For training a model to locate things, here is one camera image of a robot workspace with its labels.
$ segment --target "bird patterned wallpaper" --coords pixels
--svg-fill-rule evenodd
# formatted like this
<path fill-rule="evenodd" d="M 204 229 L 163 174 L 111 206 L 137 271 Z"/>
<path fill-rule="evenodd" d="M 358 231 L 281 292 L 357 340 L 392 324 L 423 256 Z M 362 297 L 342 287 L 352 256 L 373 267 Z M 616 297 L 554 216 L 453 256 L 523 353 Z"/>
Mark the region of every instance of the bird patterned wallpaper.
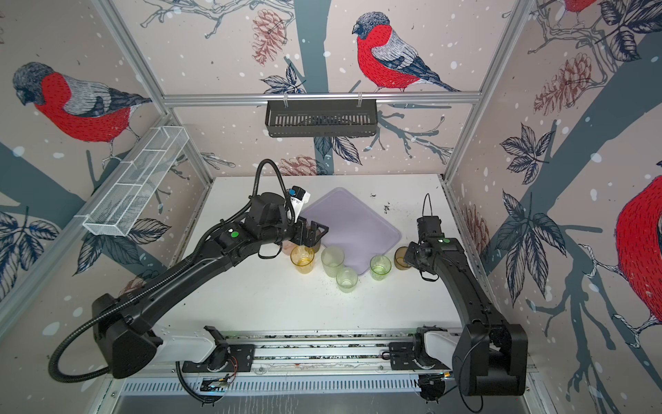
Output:
<path fill-rule="evenodd" d="M 661 30 L 538 0 L 451 183 L 559 413 L 662 411 Z"/>
<path fill-rule="evenodd" d="M 0 12 L 2 307 L 158 112 L 90 2 L 0 1 Z M 94 299 L 136 289 L 170 265 L 202 194 L 180 156 L 127 237 L 88 233 L 72 244 L 1 339 L 13 381 L 0 388 L 0 412 L 86 412 L 101 381 L 56 383 L 49 356 L 91 318 Z M 62 360 L 74 374 L 104 364 L 91 335 Z"/>
<path fill-rule="evenodd" d="M 513 3 L 116 2 L 166 94 L 477 91 Z M 470 108 L 382 105 L 371 139 L 276 140 L 265 107 L 175 112 L 217 176 L 251 176 L 260 157 L 284 174 L 441 174 Z"/>

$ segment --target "white tabletop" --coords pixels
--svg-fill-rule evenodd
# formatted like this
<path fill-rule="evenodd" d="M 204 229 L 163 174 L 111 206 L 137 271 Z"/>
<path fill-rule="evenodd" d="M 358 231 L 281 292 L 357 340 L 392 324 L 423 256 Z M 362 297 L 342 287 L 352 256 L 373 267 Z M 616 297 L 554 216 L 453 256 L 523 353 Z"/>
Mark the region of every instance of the white tabletop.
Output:
<path fill-rule="evenodd" d="M 193 251 L 209 227 L 220 219 L 229 218 L 246 204 L 253 190 L 253 180 L 253 177 L 215 179 L 186 255 Z M 389 258 L 398 247 L 418 239 L 416 219 L 421 216 L 426 193 L 430 193 L 433 212 L 441 218 L 446 236 L 459 238 L 448 202 L 434 174 L 297 176 L 284 177 L 284 181 L 288 188 L 298 185 L 310 192 L 310 202 L 336 187 L 346 188 L 402 233 L 400 242 L 386 253 Z M 265 191 L 281 193 L 276 177 L 261 178 L 259 192 Z M 305 207 L 301 215 L 305 217 Z M 261 253 L 268 255 L 276 251 L 275 245 L 273 249 L 263 246 Z M 284 254 L 271 260 L 253 255 L 186 297 L 170 309 L 159 324 L 182 329 L 191 324 L 213 325 L 226 332 L 273 333 L 461 326 L 441 280 L 426 282 L 416 270 L 402 271 L 393 266 L 383 281 L 373 280 L 368 272 L 359 277 L 351 293 L 343 293 L 337 289 L 335 279 L 324 273 L 320 253 L 315 256 L 314 266 L 311 273 L 302 275 Z"/>

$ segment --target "gray floor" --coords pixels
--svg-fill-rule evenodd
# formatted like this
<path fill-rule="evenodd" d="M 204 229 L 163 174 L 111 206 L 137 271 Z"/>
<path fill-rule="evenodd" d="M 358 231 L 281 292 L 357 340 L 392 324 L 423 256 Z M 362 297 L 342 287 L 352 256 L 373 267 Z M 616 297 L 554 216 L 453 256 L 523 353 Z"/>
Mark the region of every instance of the gray floor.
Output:
<path fill-rule="evenodd" d="M 480 407 L 480 397 L 468 397 L 474 410 Z M 183 414 L 442 414 L 470 413 L 462 404 L 457 389 L 439 402 L 425 404 L 417 393 L 348 393 L 305 394 L 259 397 L 225 397 L 204 408 L 188 395 L 159 397 L 122 397 L 115 414 L 159 413 Z M 522 397 L 486 397 L 484 414 L 528 414 Z"/>

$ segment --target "green glass cup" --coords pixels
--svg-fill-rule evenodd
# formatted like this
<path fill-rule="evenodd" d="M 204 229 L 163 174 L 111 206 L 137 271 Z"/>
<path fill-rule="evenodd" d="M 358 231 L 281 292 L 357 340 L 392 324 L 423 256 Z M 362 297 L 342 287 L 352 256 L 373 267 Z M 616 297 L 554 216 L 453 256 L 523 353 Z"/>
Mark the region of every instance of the green glass cup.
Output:
<path fill-rule="evenodd" d="M 349 293 L 354 290 L 356 283 L 359 281 L 359 275 L 352 268 L 342 268 L 336 274 L 336 283 L 338 289 L 344 293 Z"/>
<path fill-rule="evenodd" d="M 370 259 L 370 274 L 374 280 L 384 280 L 391 271 L 391 261 L 386 256 L 375 256 Z"/>
<path fill-rule="evenodd" d="M 342 264 L 345 262 L 345 253 L 340 247 L 329 246 L 322 250 L 322 266 L 326 275 L 330 278 L 335 278 L 338 270 L 342 269 Z"/>

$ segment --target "purple tray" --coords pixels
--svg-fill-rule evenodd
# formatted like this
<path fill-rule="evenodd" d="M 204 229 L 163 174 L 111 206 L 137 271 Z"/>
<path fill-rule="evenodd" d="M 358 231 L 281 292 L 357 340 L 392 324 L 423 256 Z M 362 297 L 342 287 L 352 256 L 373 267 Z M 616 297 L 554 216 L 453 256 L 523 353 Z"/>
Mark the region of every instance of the purple tray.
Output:
<path fill-rule="evenodd" d="M 301 212 L 308 222 L 329 227 L 322 239 L 325 246 L 338 246 L 345 252 L 345 266 L 363 274 L 370 259 L 387 253 L 401 234 L 373 209 L 342 187 L 334 188 Z"/>

